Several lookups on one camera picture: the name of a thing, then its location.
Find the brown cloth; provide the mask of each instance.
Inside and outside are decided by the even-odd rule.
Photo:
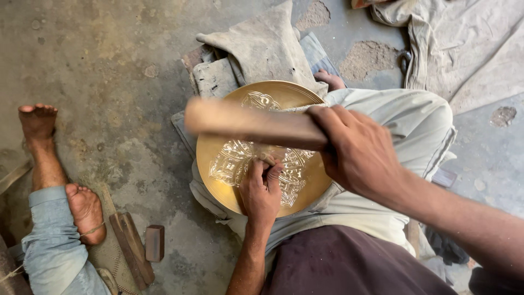
[[[282,242],[262,295],[456,295],[404,248],[331,225]]]

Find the ankle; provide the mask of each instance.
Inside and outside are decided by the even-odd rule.
[[[53,138],[48,139],[31,139],[26,141],[27,147],[33,156],[41,152],[54,152]]]

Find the man's right hand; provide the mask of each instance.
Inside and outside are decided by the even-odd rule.
[[[326,174],[348,191],[389,205],[387,198],[409,172],[398,159],[386,127],[341,105],[310,107],[332,147],[321,152]]]

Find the light blue trousers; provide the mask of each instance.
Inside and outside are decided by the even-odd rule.
[[[33,192],[29,206],[34,227],[22,239],[22,249],[33,293],[111,295],[80,243],[65,188],[53,186]]]

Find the man's left hand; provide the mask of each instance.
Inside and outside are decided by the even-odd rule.
[[[240,183],[240,196],[244,202],[248,223],[256,227],[271,228],[280,209],[282,191],[278,177],[284,165],[279,160],[275,162],[276,165],[263,177],[264,169],[269,165],[259,158],[253,158],[246,177]]]

